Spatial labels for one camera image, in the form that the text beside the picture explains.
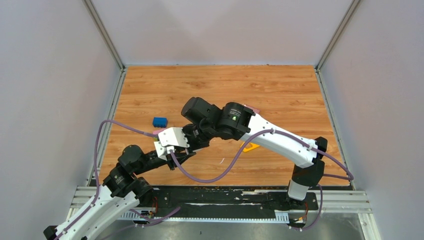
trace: wooden floor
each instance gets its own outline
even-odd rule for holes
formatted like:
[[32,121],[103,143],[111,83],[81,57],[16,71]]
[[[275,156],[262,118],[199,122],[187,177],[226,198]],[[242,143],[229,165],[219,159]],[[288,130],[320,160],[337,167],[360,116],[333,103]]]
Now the wooden floor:
[[[228,102],[247,104],[260,110],[268,121],[310,139],[328,139],[328,150],[341,156],[312,66],[132,66],[128,69],[119,98],[115,120],[133,128],[152,132],[153,117],[166,117],[168,127],[183,127],[189,121],[181,109],[191,97],[202,97],[222,108]],[[104,179],[115,167],[122,150],[139,145],[146,153],[154,150],[153,139],[114,125],[100,171]],[[182,166],[192,175],[211,179],[221,174],[236,154],[241,142],[213,139]],[[325,173],[345,176],[325,158]],[[264,147],[242,153],[232,170],[209,185],[287,185],[294,164]],[[167,166],[142,174],[151,185],[203,185],[190,180],[180,170]],[[348,181],[323,177],[322,185],[348,185]]]

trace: gray wall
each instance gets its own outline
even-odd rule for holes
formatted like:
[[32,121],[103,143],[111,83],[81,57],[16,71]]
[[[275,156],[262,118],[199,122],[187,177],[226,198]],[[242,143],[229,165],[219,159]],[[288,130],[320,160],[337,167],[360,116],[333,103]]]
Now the gray wall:
[[129,65],[316,64],[352,0],[94,0]]
[[423,239],[424,1],[364,0],[322,70],[384,240]]
[[81,0],[0,3],[0,239],[44,238],[92,164],[119,71]]

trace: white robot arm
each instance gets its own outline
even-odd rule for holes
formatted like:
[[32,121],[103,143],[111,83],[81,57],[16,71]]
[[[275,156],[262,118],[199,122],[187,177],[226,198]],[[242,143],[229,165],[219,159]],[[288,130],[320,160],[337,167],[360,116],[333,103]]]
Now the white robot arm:
[[196,151],[209,147],[212,138],[251,141],[291,160],[294,171],[288,187],[289,201],[303,201],[309,187],[316,186],[324,174],[323,156],[311,149],[325,152],[325,138],[297,136],[235,102],[229,102],[219,109],[200,97],[192,97],[181,114],[192,124],[170,127],[160,132],[158,140],[154,142],[155,150],[151,152],[144,153],[137,145],[127,146],[118,158],[116,167],[104,179],[98,194],[68,221],[46,228],[44,235],[47,240],[94,240],[123,213],[145,205],[152,198],[153,188],[144,178],[137,178],[136,175],[163,165],[173,170],[176,164],[171,151],[177,162],[182,164]]

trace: blue block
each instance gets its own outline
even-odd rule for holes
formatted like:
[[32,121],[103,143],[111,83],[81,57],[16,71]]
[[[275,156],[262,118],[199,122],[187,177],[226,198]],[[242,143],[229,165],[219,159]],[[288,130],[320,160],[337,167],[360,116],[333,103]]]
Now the blue block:
[[166,117],[154,117],[153,127],[155,128],[166,128],[168,125],[168,119]]

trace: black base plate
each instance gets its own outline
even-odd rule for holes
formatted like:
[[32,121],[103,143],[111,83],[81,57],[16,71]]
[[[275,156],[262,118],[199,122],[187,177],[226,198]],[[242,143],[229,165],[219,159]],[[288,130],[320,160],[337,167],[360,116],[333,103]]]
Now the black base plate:
[[[305,205],[290,204],[286,201],[286,191],[258,192],[251,187],[181,187],[157,186],[153,191],[157,198],[156,217],[163,217],[176,207],[181,209],[173,217],[181,218],[237,218],[272,219],[274,210],[305,210]],[[308,192],[305,198],[309,210],[317,210],[315,193]]]

